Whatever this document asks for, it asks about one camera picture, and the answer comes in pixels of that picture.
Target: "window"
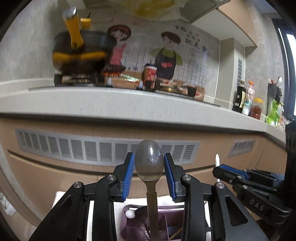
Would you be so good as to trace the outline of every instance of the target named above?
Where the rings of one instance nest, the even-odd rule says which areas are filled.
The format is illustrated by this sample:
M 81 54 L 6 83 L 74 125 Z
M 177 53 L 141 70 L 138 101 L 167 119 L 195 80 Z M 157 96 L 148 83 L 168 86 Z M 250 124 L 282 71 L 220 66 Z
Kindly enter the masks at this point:
M 288 28 L 282 19 L 273 19 L 281 50 L 285 69 L 284 78 L 284 116 L 288 120 L 296 119 L 296 38 L 295 33 Z

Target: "cartoon boy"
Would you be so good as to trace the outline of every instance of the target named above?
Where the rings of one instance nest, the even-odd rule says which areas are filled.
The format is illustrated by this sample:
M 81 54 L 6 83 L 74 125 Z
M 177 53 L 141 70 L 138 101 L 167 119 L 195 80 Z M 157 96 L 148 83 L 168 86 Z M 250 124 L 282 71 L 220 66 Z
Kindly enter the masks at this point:
M 163 32 L 161 37 L 164 48 L 153 49 L 150 55 L 155 57 L 156 76 L 171 80 L 174 76 L 176 64 L 183 65 L 181 56 L 175 52 L 176 47 L 181 43 L 181 39 L 177 34 L 171 32 Z
M 122 53 L 126 47 L 126 41 L 131 36 L 131 29 L 125 25 L 114 25 L 107 30 L 107 33 L 116 38 L 117 44 L 113 49 L 110 61 L 111 65 L 121 65 Z

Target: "pink dress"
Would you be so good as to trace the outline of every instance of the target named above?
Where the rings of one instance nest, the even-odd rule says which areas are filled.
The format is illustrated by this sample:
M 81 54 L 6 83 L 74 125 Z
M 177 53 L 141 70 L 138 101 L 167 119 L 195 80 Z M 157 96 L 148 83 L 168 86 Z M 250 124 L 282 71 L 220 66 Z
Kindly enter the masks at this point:
M 120 60 L 122 59 L 122 53 L 123 53 L 125 47 L 126 47 L 126 44 L 123 44 L 120 47 L 114 48 L 110 64 L 122 65 Z

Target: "ventilation grille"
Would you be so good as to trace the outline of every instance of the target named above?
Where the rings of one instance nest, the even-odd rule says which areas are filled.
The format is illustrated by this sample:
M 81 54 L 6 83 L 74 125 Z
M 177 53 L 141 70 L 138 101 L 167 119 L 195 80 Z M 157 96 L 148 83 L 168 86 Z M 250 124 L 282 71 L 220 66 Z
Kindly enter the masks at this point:
M 124 162 L 128 152 L 135 153 L 141 139 L 123 139 L 46 133 L 16 129 L 22 151 L 59 159 L 101 166 L 116 166 Z M 194 161 L 201 141 L 156 140 L 163 154 L 171 153 L 178 164 Z
M 251 152 L 256 140 L 243 140 L 243 141 L 235 141 L 228 157 L 233 157 L 237 155 L 241 155 L 247 152 Z
M 238 70 L 237 70 L 237 83 L 241 84 L 242 81 L 242 60 L 239 58 Z

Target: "white stick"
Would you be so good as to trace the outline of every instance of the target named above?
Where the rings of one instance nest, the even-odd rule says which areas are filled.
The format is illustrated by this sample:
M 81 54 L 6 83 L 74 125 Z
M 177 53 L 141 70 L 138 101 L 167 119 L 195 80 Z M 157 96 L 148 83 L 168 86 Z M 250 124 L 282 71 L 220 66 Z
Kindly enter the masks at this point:
M 219 158 L 219 154 L 216 154 L 216 164 L 215 164 L 215 166 L 217 167 L 217 166 L 220 166 L 220 158 Z

